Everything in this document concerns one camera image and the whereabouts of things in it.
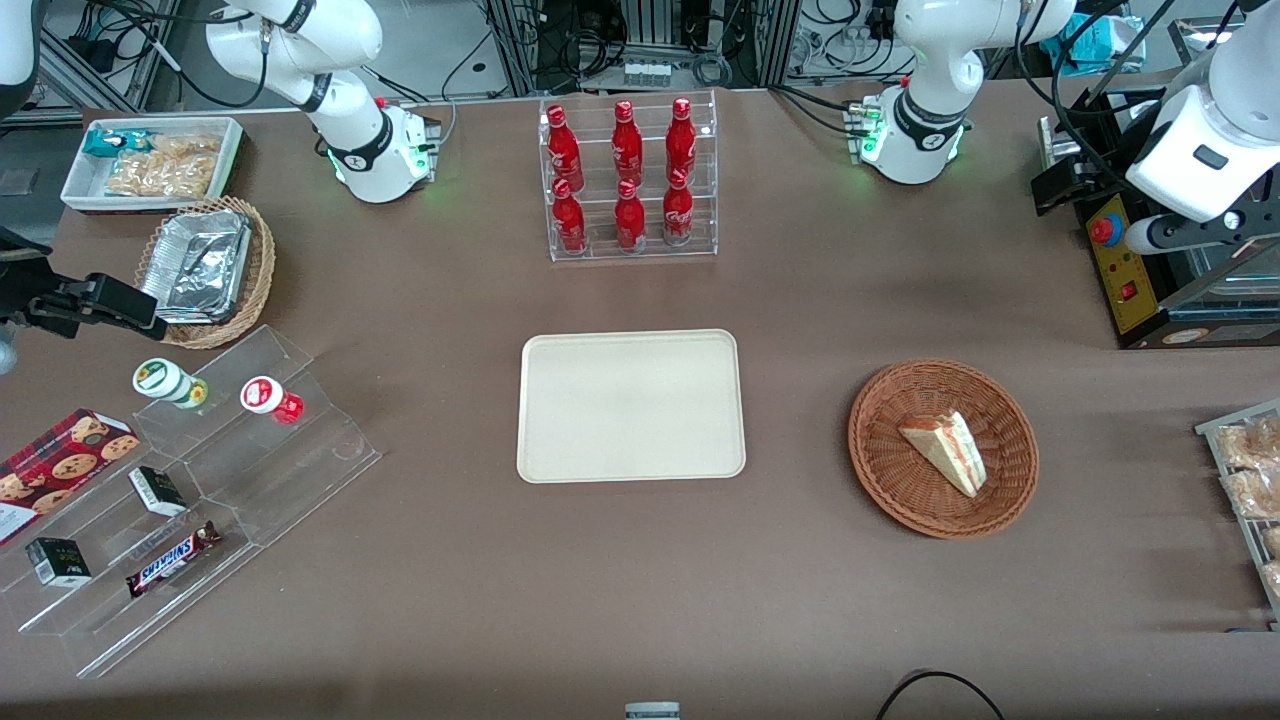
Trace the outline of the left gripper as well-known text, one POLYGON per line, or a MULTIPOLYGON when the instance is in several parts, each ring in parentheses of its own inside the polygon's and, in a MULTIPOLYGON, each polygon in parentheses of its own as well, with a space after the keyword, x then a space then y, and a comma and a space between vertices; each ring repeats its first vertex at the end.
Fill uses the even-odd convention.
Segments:
MULTIPOLYGON (((1128 170, 1137 160, 1135 140, 1105 140, 1098 150, 1105 160, 1112 183, 1117 192, 1129 199, 1137 197, 1137 188, 1126 178, 1128 170)), ((1103 188, 1101 170, 1084 154, 1070 158, 1070 167, 1048 167, 1033 178, 1033 202, 1037 217, 1044 217, 1055 208, 1084 199, 1103 188)))

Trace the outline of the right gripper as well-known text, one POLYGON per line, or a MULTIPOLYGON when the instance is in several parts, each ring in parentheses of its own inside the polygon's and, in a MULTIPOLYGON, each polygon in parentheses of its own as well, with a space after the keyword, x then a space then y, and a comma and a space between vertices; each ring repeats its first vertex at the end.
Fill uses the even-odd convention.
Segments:
POLYGON ((157 300, 102 273, 86 284, 51 288, 49 263, 1 263, 1 323, 15 322, 29 306, 29 325, 76 338, 84 324, 109 324, 161 341, 168 323, 157 315, 157 300))

